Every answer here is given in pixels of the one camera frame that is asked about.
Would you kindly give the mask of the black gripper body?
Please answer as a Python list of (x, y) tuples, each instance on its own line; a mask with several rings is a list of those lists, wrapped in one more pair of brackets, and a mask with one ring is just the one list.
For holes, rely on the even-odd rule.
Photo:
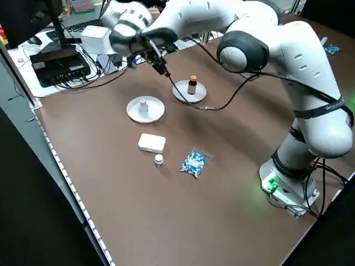
[(160, 51), (152, 40), (144, 43), (135, 42), (130, 44), (130, 62), (136, 62), (136, 57), (154, 63), (160, 60)]

